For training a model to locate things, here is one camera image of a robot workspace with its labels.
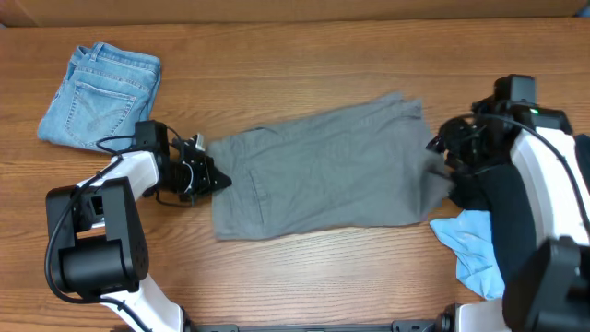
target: wood grain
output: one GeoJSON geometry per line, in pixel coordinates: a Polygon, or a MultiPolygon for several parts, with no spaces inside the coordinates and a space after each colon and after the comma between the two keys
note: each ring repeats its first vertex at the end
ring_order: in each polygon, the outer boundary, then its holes
{"type": "MultiPolygon", "coordinates": [[[[538,101],[590,131],[590,21],[490,19],[0,30],[0,331],[108,330],[98,305],[49,292],[45,194],[103,167],[104,155],[36,137],[78,44],[112,43],[163,63],[152,117],[181,135],[236,134],[392,90],[422,98],[433,131],[506,74],[537,77],[538,101]]],[[[478,297],[427,223],[218,242],[210,201],[138,203],[150,273],[198,323],[386,323],[434,317],[478,297]]],[[[454,216],[449,202],[430,217],[454,216]]]]}

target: black cable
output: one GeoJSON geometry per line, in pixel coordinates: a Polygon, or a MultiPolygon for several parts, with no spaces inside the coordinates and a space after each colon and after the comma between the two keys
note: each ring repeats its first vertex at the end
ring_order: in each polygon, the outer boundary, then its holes
{"type": "Polygon", "coordinates": [[[106,141],[110,141],[110,140],[114,140],[114,139],[124,139],[124,138],[129,138],[129,139],[133,139],[134,136],[133,135],[126,135],[126,136],[109,136],[109,137],[105,137],[105,138],[101,138],[98,141],[94,142],[94,144],[97,146],[97,148],[107,151],[109,153],[111,153],[112,155],[117,155],[117,154],[121,154],[123,153],[123,151],[127,150],[124,149],[122,151],[115,151],[112,148],[106,148],[104,147],[101,143],[102,142],[106,142],[106,141]]]}
{"type": "Polygon", "coordinates": [[[110,172],[112,169],[117,167],[121,161],[123,161],[123,157],[120,154],[117,154],[117,160],[107,166],[104,170],[97,172],[96,175],[88,179],[82,186],[80,186],[76,192],[72,195],[69,202],[65,205],[64,211],[60,215],[55,228],[53,229],[52,236],[47,243],[47,249],[45,250],[45,279],[47,280],[47,285],[49,285],[49,289],[52,290],[53,294],[59,298],[60,300],[68,303],[73,304],[93,304],[93,303],[110,303],[117,306],[117,310],[123,310],[126,314],[133,319],[133,321],[145,332],[151,331],[137,316],[136,313],[131,310],[124,302],[111,299],[111,298],[96,298],[96,299],[77,299],[73,297],[69,297],[62,293],[55,285],[55,281],[53,280],[52,272],[51,272],[51,263],[52,263],[52,253],[53,247],[55,246],[55,239],[57,239],[57,234],[62,229],[62,225],[64,224],[65,218],[67,214],[70,213],[70,210],[74,206],[74,204],[79,200],[82,194],[96,181],[98,181],[101,177],[103,177],[106,173],[110,172]]]}
{"type": "Polygon", "coordinates": [[[464,114],[459,115],[456,117],[457,119],[468,119],[468,118],[476,118],[476,119],[496,119],[505,122],[506,124],[516,125],[517,127],[527,131],[529,134],[534,136],[536,139],[540,140],[553,154],[557,159],[560,161],[563,169],[568,174],[568,178],[570,179],[570,183],[572,184],[573,194],[575,195],[576,202],[578,203],[578,209],[580,210],[580,217],[582,217],[582,223],[584,224],[584,228],[586,229],[586,233],[588,238],[590,238],[590,220],[588,219],[588,215],[586,213],[586,208],[584,206],[584,201],[582,199],[582,193],[580,192],[580,187],[578,183],[575,181],[575,176],[573,175],[572,169],[568,164],[565,157],[555,148],[546,138],[540,135],[534,129],[527,127],[524,124],[521,124],[513,119],[496,115],[496,114],[464,114]]]}
{"type": "Polygon", "coordinates": [[[183,141],[183,139],[181,138],[180,135],[178,135],[178,133],[176,132],[176,130],[174,130],[172,127],[166,126],[166,128],[168,128],[168,130],[172,131],[176,135],[176,138],[178,139],[178,144],[181,145],[180,148],[177,148],[178,149],[178,152],[181,154],[179,160],[184,160],[184,141],[183,141]]]}
{"type": "Polygon", "coordinates": [[[195,199],[193,198],[193,196],[191,196],[191,205],[164,202],[163,200],[159,199],[159,190],[156,190],[156,202],[158,202],[166,207],[175,207],[175,208],[192,208],[195,206],[195,199]]]}

